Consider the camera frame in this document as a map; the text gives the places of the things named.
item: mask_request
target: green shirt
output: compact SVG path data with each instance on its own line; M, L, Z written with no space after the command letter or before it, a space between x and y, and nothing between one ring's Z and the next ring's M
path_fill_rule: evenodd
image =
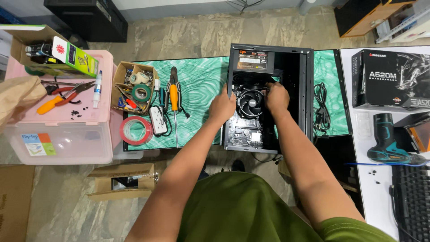
M221 172L197 182L182 215L178 241L394 242L361 221L335 217L315 231L261 177Z

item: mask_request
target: wall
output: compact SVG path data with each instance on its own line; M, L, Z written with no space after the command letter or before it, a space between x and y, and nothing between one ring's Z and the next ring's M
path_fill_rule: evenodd
M246 10L278 9L300 6L303 0L264 0L258 5ZM193 14L213 14L220 12L237 12L240 7L226 0L113 0L115 5L127 19L153 19L168 16L182 16ZM248 0L248 4L257 0Z
M302 1L264 0L247 10L298 7ZM127 21L168 16L236 12L240 9L239 6L226 0L113 0L113 2ZM248 0L249 4L255 2L257 0ZM53 29L67 28L63 21L43 6L43 0L0 0L0 6L28 24L48 24Z

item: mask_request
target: black pc case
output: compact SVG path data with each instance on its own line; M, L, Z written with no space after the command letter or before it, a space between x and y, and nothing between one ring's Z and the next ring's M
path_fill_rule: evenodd
M288 90L288 110L313 140L313 49L233 43L227 75L228 95L235 93L237 103L222 127L224 149L281 153L273 118L261 103L264 84L275 81Z
M86 41L127 42L128 23L112 0L45 0L43 5Z

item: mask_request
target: desk mat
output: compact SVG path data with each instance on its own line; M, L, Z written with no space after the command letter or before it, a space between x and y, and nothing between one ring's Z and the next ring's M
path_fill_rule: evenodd
M227 80L228 61L229 57L225 56L136 62L153 66L158 72L161 87L163 88L166 88L172 66L176 66L178 69L178 80L181 83L182 90L182 105L191 115L188 119L183 112L176 115L178 144L180 147L184 146L194 136L208 118L210 102L219 94ZM326 104L332 118L331 128L327 132L328 135L349 133L337 71L333 50L314 52L314 84L323 81L328 92ZM155 97L154 105L159 105L158 96ZM314 107L318 107L316 100L314 100ZM150 121L148 116L143 116L143 118ZM153 137L148 143L142 145L129 145L126 143L125 150L175 148L176 137L173 116L170 116L170 119L173 128L170 136ZM138 136L141 134L141 129L142 127L138 125L133 126L132 133ZM217 133L212 144L220 144L220 132Z

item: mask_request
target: open cardboard box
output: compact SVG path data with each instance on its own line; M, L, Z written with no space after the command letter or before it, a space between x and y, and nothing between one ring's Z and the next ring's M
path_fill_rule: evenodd
M25 242L33 165L0 165L0 241Z
M151 85L149 87L151 89L150 98L149 98L149 101L146 102L146 105L144 105L145 108L142 111L125 109L123 107L118 106L118 100L121 97L121 91L115 86L115 83L123 84L124 80L126 78L127 70L131 70L131 69L133 70L133 74L136 74L136 73L144 70L144 71L150 71L154 75L152 82L151 82ZM132 112L132 113L141 114L141 115L148 115L148 110L149 110L149 106L150 106L149 104L152 100L152 94L154 93L154 80L155 79L158 79L158 74L157 74L157 71L155 70L154 67L152 67L150 65L142 65L142 64L136 64L136 63L121 61L121 63L118 65L117 71L115 72L114 78L112 79L111 107L114 109L123 110L126 112Z
M95 78L98 74L98 60L47 25L0 25L0 29L13 36L10 55L33 71L70 79ZM26 46L44 42L52 42L52 56L64 64L39 64L30 60Z
M96 202L114 199L149 197L158 178L166 168L166 161L140 164L120 164L95 168L88 177L95 177L94 193L87 194ZM114 177L138 177L137 189L112 190Z

